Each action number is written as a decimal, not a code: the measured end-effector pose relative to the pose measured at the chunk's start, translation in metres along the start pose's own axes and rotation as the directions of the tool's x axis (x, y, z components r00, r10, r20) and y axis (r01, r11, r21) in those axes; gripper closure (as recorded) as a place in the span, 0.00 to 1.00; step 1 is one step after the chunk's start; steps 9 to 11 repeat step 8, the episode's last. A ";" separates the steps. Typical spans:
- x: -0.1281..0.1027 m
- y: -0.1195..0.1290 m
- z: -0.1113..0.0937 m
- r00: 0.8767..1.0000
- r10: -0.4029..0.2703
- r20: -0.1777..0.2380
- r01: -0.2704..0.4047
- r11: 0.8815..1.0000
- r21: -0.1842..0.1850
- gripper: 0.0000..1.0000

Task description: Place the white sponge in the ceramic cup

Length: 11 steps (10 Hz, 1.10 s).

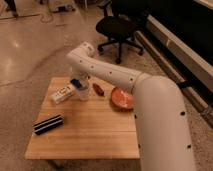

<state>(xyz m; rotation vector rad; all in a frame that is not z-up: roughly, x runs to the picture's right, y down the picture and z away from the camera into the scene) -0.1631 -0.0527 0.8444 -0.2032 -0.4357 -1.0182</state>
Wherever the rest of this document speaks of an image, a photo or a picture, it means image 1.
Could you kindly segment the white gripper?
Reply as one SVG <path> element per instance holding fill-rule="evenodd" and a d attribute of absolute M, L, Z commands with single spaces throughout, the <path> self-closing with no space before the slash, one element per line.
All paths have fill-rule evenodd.
<path fill-rule="evenodd" d="M 89 87 L 89 81 L 88 81 L 88 74 L 80 71 L 74 67 L 70 68 L 70 83 L 75 88 L 88 88 Z"/>

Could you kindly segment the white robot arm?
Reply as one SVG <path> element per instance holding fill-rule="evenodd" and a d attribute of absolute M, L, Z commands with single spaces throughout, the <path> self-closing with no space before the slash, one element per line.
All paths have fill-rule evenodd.
<path fill-rule="evenodd" d="M 92 75 L 134 97 L 142 171 L 197 171 L 183 95 L 171 79 L 99 61 L 84 42 L 67 54 L 73 78 Z"/>

